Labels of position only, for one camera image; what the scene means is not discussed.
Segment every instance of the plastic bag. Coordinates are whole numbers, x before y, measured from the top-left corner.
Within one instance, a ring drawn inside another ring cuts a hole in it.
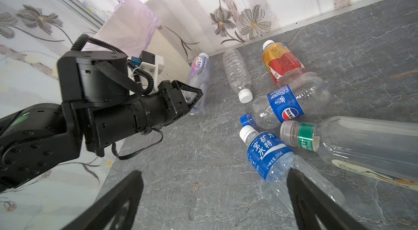
[[[140,0],[120,0],[94,38],[121,49],[129,58],[139,57],[160,25],[161,20]],[[87,43],[82,51],[89,50],[107,49]]]

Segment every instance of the blue bottle cap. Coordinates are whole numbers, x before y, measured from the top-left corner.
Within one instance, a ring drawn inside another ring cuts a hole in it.
[[[244,115],[242,115],[241,118],[240,118],[240,120],[241,120],[241,125],[243,127],[246,126],[246,125],[251,125],[250,122],[249,122],[247,113],[245,113]]]

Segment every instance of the water bottle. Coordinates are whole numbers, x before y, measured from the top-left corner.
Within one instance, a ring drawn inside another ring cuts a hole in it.
[[[290,168],[301,171],[337,204],[344,203],[342,192],[304,159],[295,155],[276,135],[268,132],[259,133],[247,125],[241,129],[239,136],[248,146],[247,157],[250,164],[270,184],[271,189],[290,212],[293,213],[293,208],[286,184]]]
[[[306,72],[289,85],[258,97],[252,111],[241,117],[241,123],[243,126],[276,128],[285,120],[320,110],[330,99],[324,81],[316,73]]]
[[[280,42],[263,44],[263,61],[277,87],[284,87],[306,72],[305,66]]]
[[[227,50],[222,56],[222,60],[229,85],[235,93],[238,93],[239,101],[248,103],[253,100],[253,94],[249,90],[251,78],[241,53],[236,49]]]
[[[191,64],[190,73],[187,77],[187,84],[200,88],[203,92],[203,96],[199,101],[193,106],[190,110],[191,115],[196,115],[203,112],[203,107],[205,105],[206,93],[209,88],[210,82],[210,61],[209,56],[206,53],[200,53],[197,56],[193,63]],[[183,91],[184,98],[187,103],[193,100],[196,96],[196,93],[190,91]]]
[[[280,138],[329,164],[418,190],[418,124],[332,117],[320,124],[285,121]]]

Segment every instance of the empty plastic bottle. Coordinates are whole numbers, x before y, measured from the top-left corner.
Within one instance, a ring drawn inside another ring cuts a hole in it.
[[[263,61],[277,87],[284,87],[306,72],[305,66],[280,42],[263,44]]]
[[[252,111],[241,116],[241,123],[243,126],[276,128],[285,120],[320,110],[330,99],[324,81],[316,73],[307,72],[289,85],[258,97]]]
[[[233,91],[238,93],[239,101],[248,103],[253,100],[253,94],[249,90],[251,78],[241,53],[236,49],[227,50],[222,56],[222,60],[229,85]]]
[[[320,124],[285,121],[280,138],[342,169],[418,190],[418,124],[332,117]]]
[[[210,82],[210,68],[209,56],[206,53],[200,53],[191,64],[189,76],[187,77],[187,84],[192,87],[200,88],[203,92],[203,96],[190,110],[189,113],[191,115],[203,112],[203,107],[206,101],[206,93]],[[183,95],[187,102],[190,102],[196,96],[195,93],[189,91],[183,91]]]
[[[251,126],[244,126],[239,136],[248,146],[248,161],[258,174],[270,184],[279,200],[293,213],[287,189],[287,177],[290,168],[301,171],[337,204],[345,201],[342,192],[330,181],[311,167],[300,156],[295,155],[276,135],[268,132],[257,132]]]

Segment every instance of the blue label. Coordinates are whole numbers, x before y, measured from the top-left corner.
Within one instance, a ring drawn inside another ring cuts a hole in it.
[[[251,142],[247,150],[247,157],[259,175],[266,180],[273,164],[288,152],[293,151],[283,141],[272,133],[263,132]]]
[[[276,117],[283,122],[304,114],[289,85],[267,95]]]

